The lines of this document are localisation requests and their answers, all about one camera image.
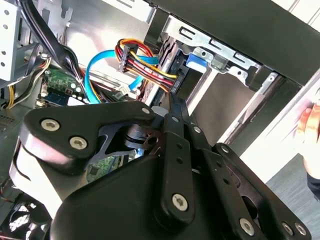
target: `metal drive bracket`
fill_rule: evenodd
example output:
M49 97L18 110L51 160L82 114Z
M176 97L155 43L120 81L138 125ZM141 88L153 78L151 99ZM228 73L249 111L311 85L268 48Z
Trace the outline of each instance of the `metal drive bracket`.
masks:
M163 32L188 46L208 49L243 69L248 70L252 66L259 70L261 67L260 64L225 46L213 37L210 37L194 27L178 20L174 16L168 17Z
M16 64L20 12L5 0L0 0L0 79L10 81Z
M181 42L177 42L177 45L185 55L193 54L205 60L211 69L217 70L220 74L233 75L237 79L239 79L240 82L242 82L245 86L247 86L246 79L248 77L248 73L237 66L231 66L231 67L228 66L227 65L228 60L225 59L224 57L218 54L213 55L211 52L204 50L201 47L194 48L194 47L190 47L185 44L182 44Z

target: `silver metal frame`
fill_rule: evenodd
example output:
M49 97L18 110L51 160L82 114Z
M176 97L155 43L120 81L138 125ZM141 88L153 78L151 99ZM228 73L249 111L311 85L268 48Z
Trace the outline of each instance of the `silver metal frame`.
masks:
M162 58L167 57L167 55L164 54L164 51L171 50L170 48L173 48L172 44L174 44L176 45L173 51L174 54L176 54L178 50L181 50L185 55L194 54L208 62L207 71L203 74L186 100L190 115L197 107L217 74L231 74L246 85L248 73L245 70L248 70L250 67L255 67L256 71L258 71L261 68L261 65L257 62L184 23L174 16L170 15L168 17L168 20L162 30L162 34L170 39L169 43L166 43L160 51L160 56ZM237 66L232 66L230 68L223 66L221 69L215 67L213 65L214 56L206 49L221 56L223 59L226 59L227 62L230 61ZM170 56L165 59L166 65L164 67L160 65L161 70L165 72L168 71L173 59L174 55L171 53ZM142 101L147 105L150 105L158 89L159 88L157 86L149 83L146 88L145 97L143 97ZM262 87L259 93L264 93L264 90L265 89Z
M144 0L103 0L136 19L150 24L156 10Z
M319 88L320 69L242 154L241 159L263 182L298 153L300 145L294 141L297 124L302 112L314 104Z
M257 70L261 68L261 66L253 60L239 52L236 52L218 40L202 33L174 16L170 15L168 17L162 31L190 47L202 47L204 49L208 49L246 70L251 66L257 68Z
M256 109L256 107L262 102L265 98L265 93L270 85L274 82L276 77L278 76L277 73L271 73L267 79L262 84L262 87L253 95L250 101L246 104L246 106L242 109L239 115L234 119L231 125L227 128L224 134L218 140L218 143L226 143L228 137L234 132L234 130L241 124L243 124L251 113Z
M5 81L11 81L15 74L19 22L18 8L0 0L0 79Z

